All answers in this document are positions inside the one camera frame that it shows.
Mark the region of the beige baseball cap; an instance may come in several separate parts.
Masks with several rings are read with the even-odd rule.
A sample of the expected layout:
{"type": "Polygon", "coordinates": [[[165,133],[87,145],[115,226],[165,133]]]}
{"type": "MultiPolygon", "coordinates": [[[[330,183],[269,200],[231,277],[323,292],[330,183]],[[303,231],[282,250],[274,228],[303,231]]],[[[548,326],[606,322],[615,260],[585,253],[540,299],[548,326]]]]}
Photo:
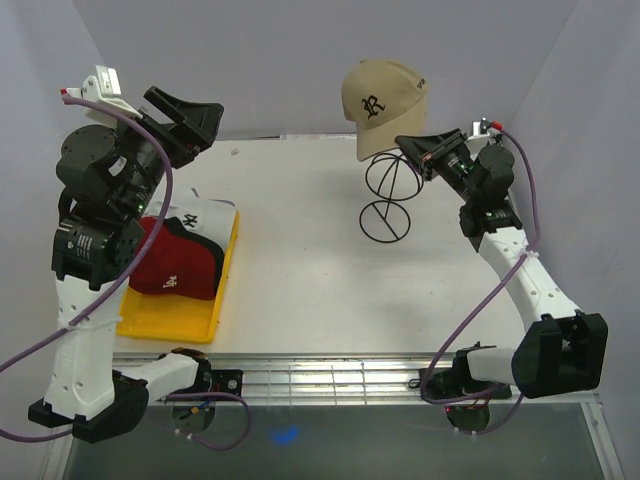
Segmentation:
{"type": "Polygon", "coordinates": [[[426,78],[398,61],[359,62],[341,86],[344,118],[356,128],[357,160],[395,149],[398,136],[421,134],[428,94],[426,78]]]}

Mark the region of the white baseball cap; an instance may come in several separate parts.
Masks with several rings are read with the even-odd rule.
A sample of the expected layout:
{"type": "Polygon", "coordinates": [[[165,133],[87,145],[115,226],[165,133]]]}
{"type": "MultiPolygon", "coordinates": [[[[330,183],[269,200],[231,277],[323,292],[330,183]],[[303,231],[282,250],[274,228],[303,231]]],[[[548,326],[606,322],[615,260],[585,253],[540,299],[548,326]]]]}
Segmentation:
{"type": "MultiPolygon", "coordinates": [[[[187,230],[215,241],[226,253],[236,213],[233,203],[201,197],[194,189],[186,188],[174,191],[165,220],[177,217],[187,230]]],[[[181,240],[172,236],[165,226],[154,241],[152,249],[157,253],[186,253],[181,240]]]]}

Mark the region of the black baseball cap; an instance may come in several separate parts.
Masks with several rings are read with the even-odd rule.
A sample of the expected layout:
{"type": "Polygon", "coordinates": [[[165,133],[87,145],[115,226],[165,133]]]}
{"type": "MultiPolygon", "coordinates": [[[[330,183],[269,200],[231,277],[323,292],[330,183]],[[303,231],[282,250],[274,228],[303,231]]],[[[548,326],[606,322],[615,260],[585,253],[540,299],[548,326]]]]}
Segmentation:
{"type": "Polygon", "coordinates": [[[177,217],[164,221],[165,228],[181,240],[187,259],[183,261],[187,286],[179,295],[198,300],[213,300],[222,279],[225,252],[219,244],[187,230],[177,217]]]}

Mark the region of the red baseball cap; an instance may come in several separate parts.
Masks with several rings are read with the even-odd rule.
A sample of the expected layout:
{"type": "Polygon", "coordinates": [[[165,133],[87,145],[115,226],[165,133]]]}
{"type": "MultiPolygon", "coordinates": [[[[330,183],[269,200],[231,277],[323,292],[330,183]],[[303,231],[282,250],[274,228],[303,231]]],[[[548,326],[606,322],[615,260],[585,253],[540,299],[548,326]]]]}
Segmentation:
{"type": "Polygon", "coordinates": [[[157,253],[153,244],[129,277],[129,286],[145,295],[179,295],[181,287],[186,288],[184,260],[186,253],[157,253]]]}

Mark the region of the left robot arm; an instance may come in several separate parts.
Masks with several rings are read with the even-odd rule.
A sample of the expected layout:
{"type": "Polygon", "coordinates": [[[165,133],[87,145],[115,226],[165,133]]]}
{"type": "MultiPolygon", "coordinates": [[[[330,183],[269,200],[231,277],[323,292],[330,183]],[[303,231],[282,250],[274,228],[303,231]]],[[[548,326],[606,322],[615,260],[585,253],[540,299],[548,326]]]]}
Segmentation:
{"type": "Polygon", "coordinates": [[[52,248],[57,347],[49,387],[28,417],[48,428],[69,426],[88,443],[134,430],[154,401],[176,394],[197,400],[212,387],[210,362],[193,349],[130,370],[112,366],[126,281],[156,238],[140,218],[157,187],[212,146],[224,112],[218,103],[181,100],[157,87],[145,98],[165,122],[103,106],[114,124],[74,130],[56,166],[64,186],[52,248]]]}

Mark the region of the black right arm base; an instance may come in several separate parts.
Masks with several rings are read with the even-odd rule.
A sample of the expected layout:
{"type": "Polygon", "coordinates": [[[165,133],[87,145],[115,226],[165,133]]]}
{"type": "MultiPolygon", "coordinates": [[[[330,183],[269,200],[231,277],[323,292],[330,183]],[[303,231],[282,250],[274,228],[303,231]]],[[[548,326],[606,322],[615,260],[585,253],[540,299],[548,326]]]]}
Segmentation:
{"type": "Polygon", "coordinates": [[[444,401],[449,423],[466,434],[478,434],[489,426],[490,401],[512,397],[509,385],[494,386],[490,382],[456,379],[451,369],[438,371],[426,382],[421,398],[444,401]]]}

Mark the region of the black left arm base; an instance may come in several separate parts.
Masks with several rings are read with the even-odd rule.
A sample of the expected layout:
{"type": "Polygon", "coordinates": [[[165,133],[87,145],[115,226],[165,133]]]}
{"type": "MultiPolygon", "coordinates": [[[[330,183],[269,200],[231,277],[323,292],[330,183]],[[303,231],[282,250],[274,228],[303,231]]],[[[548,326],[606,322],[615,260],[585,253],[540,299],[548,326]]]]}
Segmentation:
{"type": "MultiPolygon", "coordinates": [[[[209,391],[241,396],[242,382],[241,370],[214,370],[209,391]]],[[[198,399],[195,404],[174,406],[171,413],[175,428],[187,434],[205,432],[213,424],[215,414],[216,399],[209,397],[198,399]]]]}

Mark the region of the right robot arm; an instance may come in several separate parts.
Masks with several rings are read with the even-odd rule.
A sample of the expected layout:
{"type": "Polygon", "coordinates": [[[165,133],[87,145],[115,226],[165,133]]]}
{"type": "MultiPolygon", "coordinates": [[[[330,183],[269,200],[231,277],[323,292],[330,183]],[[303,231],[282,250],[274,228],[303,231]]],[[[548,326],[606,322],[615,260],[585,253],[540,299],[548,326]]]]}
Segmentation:
{"type": "Polygon", "coordinates": [[[601,380],[608,325],[586,313],[556,284],[527,237],[508,198],[515,158],[506,132],[483,121],[480,133],[455,129],[434,136],[399,136],[408,163],[426,181],[442,178],[463,200],[459,225],[499,284],[481,301],[508,293],[524,326],[514,348],[475,344],[456,352],[450,368],[420,375],[421,398],[451,404],[493,396],[508,386],[529,399],[596,389],[601,380]]]}

